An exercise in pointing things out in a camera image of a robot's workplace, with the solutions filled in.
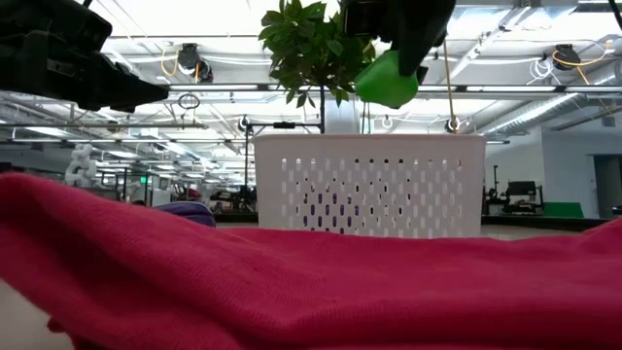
green plant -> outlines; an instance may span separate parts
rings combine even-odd
[[[280,0],[279,11],[268,11],[261,25],[259,39],[272,51],[270,77],[287,93],[287,102],[297,96],[297,107],[306,101],[312,86],[321,90],[321,114],[324,116],[325,87],[337,105],[354,93],[352,83],[375,58],[370,37],[348,37],[343,32],[341,14],[324,21],[326,4],[302,7],[300,0]]]

red cloth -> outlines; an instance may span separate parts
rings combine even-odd
[[[622,348],[619,221],[399,240],[214,229],[21,175],[0,198],[0,277],[78,345]]]

basket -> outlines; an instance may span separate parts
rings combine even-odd
[[[485,146],[465,135],[260,136],[259,226],[478,236]]]

